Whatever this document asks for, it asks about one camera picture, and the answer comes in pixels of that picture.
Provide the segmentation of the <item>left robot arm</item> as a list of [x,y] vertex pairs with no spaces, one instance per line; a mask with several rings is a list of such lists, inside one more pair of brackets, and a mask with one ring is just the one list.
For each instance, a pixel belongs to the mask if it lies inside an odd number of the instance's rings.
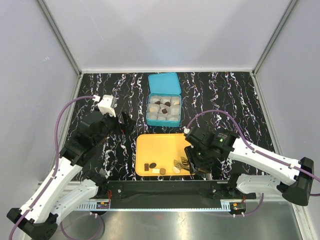
[[88,173],[86,179],[63,198],[63,190],[85,165],[91,163],[97,148],[110,136],[129,135],[136,124],[129,114],[117,116],[99,111],[82,118],[77,130],[59,153],[58,162],[49,175],[20,208],[11,208],[7,218],[33,240],[49,240],[58,225],[80,204],[108,193],[106,180],[99,173]]

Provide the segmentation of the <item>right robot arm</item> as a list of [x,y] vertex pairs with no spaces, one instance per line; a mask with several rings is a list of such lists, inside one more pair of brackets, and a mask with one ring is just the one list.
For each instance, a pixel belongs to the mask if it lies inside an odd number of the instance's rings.
[[192,175],[206,178],[218,159],[238,161],[266,172],[266,175],[233,174],[227,192],[232,198],[243,194],[270,194],[288,202],[307,206],[313,184],[314,161],[287,158],[243,140],[224,128],[208,132],[199,127],[184,130],[186,168]]

